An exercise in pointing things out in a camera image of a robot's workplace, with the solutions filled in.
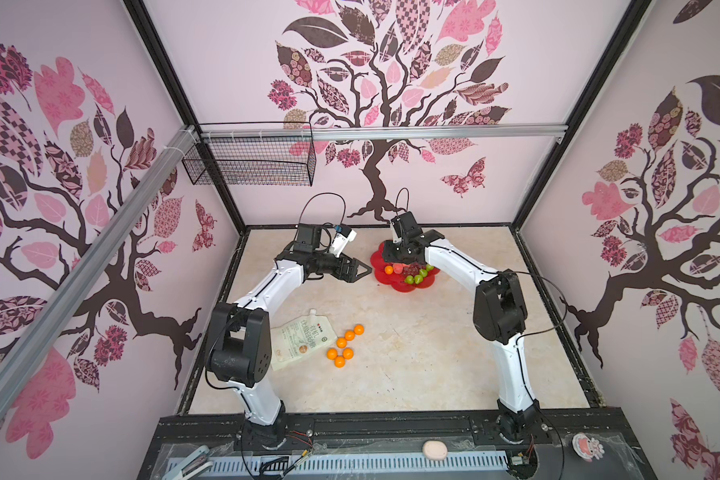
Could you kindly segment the red flower-shaped fruit bowl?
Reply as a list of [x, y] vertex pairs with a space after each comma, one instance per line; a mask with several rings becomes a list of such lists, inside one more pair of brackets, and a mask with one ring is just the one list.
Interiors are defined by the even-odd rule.
[[394, 290], [401, 293], [410, 293], [417, 289], [426, 289], [434, 285], [436, 276], [440, 273], [440, 270], [437, 268], [434, 268], [434, 270], [432, 271], [428, 271], [428, 276], [424, 278], [421, 284], [406, 284], [406, 277], [404, 277], [402, 273], [396, 274], [394, 272], [392, 275], [387, 275], [384, 271], [385, 267], [388, 265], [391, 265], [393, 267], [394, 264], [386, 263], [382, 259], [382, 248], [383, 242], [379, 244], [377, 251], [374, 252], [370, 257], [374, 276], [379, 283], [390, 286]]

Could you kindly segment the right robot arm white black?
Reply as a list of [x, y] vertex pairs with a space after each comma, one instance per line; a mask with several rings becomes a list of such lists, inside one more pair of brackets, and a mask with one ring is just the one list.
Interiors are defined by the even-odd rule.
[[528, 310], [517, 274], [478, 262], [435, 230], [384, 241], [382, 258], [390, 263], [426, 263], [474, 294], [473, 325], [490, 343], [499, 372], [500, 436], [513, 444], [525, 440], [539, 421], [540, 404], [530, 385], [525, 358]]

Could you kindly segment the purple fake grape bunch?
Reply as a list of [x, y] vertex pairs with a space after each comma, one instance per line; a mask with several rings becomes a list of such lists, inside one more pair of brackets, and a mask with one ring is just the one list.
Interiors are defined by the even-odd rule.
[[416, 275], [419, 275], [421, 271], [426, 271], [426, 270], [427, 270], [427, 266], [425, 264], [412, 263], [412, 264], [408, 264], [408, 265], [404, 266], [402, 274], [404, 277], [416, 276]]

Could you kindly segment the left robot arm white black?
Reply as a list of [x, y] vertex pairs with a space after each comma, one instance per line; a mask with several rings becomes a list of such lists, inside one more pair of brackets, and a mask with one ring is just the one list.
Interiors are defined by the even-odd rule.
[[[334, 231], [323, 247], [321, 236]], [[369, 275], [371, 268], [344, 253], [356, 237], [348, 225], [300, 223], [294, 239], [275, 257], [270, 272], [245, 296], [212, 310], [204, 350], [204, 371], [222, 382], [244, 407], [243, 433], [267, 448], [286, 440], [286, 407], [266, 375], [273, 360], [270, 315], [306, 280], [328, 274], [345, 283]]]

